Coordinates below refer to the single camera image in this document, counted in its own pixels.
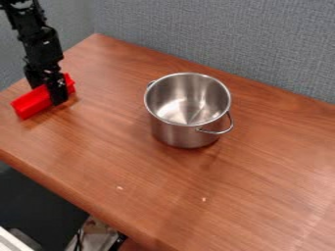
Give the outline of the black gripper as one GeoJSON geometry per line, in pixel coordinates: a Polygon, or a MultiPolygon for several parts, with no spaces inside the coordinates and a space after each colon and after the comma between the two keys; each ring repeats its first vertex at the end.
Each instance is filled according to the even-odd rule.
{"type": "Polygon", "coordinates": [[[4,11],[17,39],[24,44],[25,77],[30,88],[37,88],[45,82],[49,99],[53,106],[68,100],[68,89],[58,62],[64,59],[56,29],[46,24],[44,10],[37,0],[0,0],[0,10],[4,11]]]}

